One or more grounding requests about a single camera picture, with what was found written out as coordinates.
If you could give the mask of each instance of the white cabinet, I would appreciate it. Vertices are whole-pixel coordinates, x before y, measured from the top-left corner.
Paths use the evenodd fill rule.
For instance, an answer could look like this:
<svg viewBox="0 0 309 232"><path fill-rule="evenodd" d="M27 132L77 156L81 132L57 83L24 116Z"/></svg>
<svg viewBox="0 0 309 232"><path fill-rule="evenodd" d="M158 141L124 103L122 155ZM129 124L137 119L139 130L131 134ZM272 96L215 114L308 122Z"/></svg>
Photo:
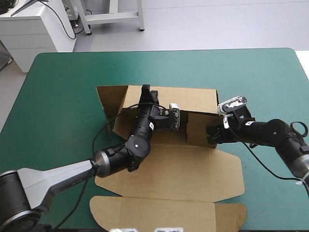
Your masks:
<svg viewBox="0 0 309 232"><path fill-rule="evenodd" d="M26 0L19 0L13 9L0 15L0 40L20 69L28 72L38 54L72 52L76 39L72 40L66 35L54 12L40 2L11 17L25 2ZM50 0L47 4L57 12L66 31L74 38L62 1Z"/></svg>

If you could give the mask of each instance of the gray floor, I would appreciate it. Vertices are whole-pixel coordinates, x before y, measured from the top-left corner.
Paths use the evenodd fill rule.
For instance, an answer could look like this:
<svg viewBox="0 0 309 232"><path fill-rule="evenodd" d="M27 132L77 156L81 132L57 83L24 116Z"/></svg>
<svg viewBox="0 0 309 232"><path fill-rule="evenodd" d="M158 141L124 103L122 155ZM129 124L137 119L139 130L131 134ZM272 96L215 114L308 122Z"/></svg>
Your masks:
<svg viewBox="0 0 309 232"><path fill-rule="evenodd" d="M119 0L121 11L136 0ZM85 0L94 14L105 0ZM309 50L309 0L144 0L138 22L92 26L75 52L290 47ZM26 77L16 63L0 72L0 130Z"/></svg>

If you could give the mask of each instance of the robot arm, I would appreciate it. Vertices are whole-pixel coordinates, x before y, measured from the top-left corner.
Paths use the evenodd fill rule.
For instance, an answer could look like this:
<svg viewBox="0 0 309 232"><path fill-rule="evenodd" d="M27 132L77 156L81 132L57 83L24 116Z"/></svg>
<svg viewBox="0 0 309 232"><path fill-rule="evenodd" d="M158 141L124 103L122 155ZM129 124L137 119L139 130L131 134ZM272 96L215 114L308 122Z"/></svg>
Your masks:
<svg viewBox="0 0 309 232"><path fill-rule="evenodd" d="M158 92L143 85L135 126L123 144L98 151L95 160L47 171L22 168L0 174L0 232L41 231L35 225L41 213L49 211L55 194L92 176L107 177L123 169L138 169L151 151L153 132L177 131L179 124L178 106L170 104L169 111L161 109Z"/></svg>
<svg viewBox="0 0 309 232"><path fill-rule="evenodd" d="M215 127L207 128L210 144L245 142L250 148L257 145L274 147L289 168L291 173L302 179L309 186L309 146L303 137L294 129L293 124L273 119L269 122L256 122L246 107L245 97L235 97L218 105L218 113L223 115L224 122Z"/></svg>

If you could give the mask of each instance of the green table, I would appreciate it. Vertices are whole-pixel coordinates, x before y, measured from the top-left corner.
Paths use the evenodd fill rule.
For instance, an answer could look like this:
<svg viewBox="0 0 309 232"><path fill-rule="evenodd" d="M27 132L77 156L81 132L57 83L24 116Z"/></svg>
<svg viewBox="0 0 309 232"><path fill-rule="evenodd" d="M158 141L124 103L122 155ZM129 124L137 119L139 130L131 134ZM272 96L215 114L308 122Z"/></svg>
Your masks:
<svg viewBox="0 0 309 232"><path fill-rule="evenodd" d="M143 83L215 88L221 102L246 96L259 121L281 118L309 124L309 81L291 49L40 54L0 134L0 172L21 167L44 170L89 158L91 141L105 122L96 86ZM105 131L97 148L119 141ZM272 177L241 144L218 148L242 160L246 192L225 202L247 205L243 229L309 228L309 200L303 187ZM275 173L291 176L274 149L254 150ZM58 224L81 187L57 195L42 222ZM91 180L64 228L97 228L89 200L105 194L110 193Z"/></svg>

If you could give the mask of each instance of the cardboard box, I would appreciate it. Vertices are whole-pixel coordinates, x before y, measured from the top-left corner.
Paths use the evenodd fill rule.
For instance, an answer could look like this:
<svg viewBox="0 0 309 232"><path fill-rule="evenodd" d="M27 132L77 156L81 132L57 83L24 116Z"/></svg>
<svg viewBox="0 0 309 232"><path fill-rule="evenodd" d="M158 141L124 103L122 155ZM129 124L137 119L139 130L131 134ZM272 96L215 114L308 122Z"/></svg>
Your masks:
<svg viewBox="0 0 309 232"><path fill-rule="evenodd" d="M151 232L159 227L183 227L185 232L236 232L247 209L242 204L215 203L245 191L240 159L207 143L206 127L222 121L217 115L214 89L151 87L160 104L181 109L178 132L155 131L152 150L129 173L121 171L96 184L123 197L95 196L90 208L106 229L137 228ZM107 118L138 103L141 86L97 87ZM136 109L117 118L113 131L127 139Z"/></svg>

